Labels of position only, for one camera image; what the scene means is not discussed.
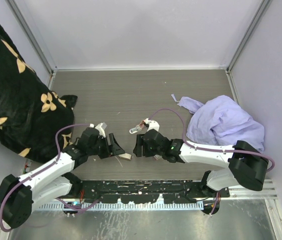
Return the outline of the beige stapler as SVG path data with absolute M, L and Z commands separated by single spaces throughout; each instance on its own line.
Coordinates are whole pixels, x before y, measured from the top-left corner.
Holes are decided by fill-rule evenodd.
M 125 159 L 125 160 L 131 160 L 132 156 L 128 153 L 124 153 L 124 154 L 120 154 L 119 155 L 120 158 Z

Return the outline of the pink stapler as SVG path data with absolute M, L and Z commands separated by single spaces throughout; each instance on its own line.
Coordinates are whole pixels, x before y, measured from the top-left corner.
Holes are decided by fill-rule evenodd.
M 129 130 L 130 134 L 140 132 L 146 126 L 146 120 L 142 120 L 139 124 Z

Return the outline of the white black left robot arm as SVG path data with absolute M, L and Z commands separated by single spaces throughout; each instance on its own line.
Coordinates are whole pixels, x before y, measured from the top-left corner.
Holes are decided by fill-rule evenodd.
M 6 176 L 0 184 L 0 228 L 10 232 L 20 227 L 31 213 L 43 204 L 62 197 L 76 198 L 81 193 L 81 180 L 71 172 L 84 164 L 88 157 L 100 159 L 131 155 L 120 147 L 114 134 L 105 133 L 106 124 L 91 124 L 78 140 L 57 149 L 57 155 L 26 174 Z

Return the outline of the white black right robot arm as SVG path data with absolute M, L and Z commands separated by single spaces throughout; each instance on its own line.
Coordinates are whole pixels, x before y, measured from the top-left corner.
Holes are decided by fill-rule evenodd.
M 206 171 L 202 177 L 200 191 L 206 197 L 235 186 L 262 191 L 269 165 L 268 158 L 242 140 L 227 146 L 204 145 L 179 138 L 168 139 L 155 129 L 137 135 L 133 153 L 138 158 L 159 156 L 170 163 L 219 167 L 219 170 Z

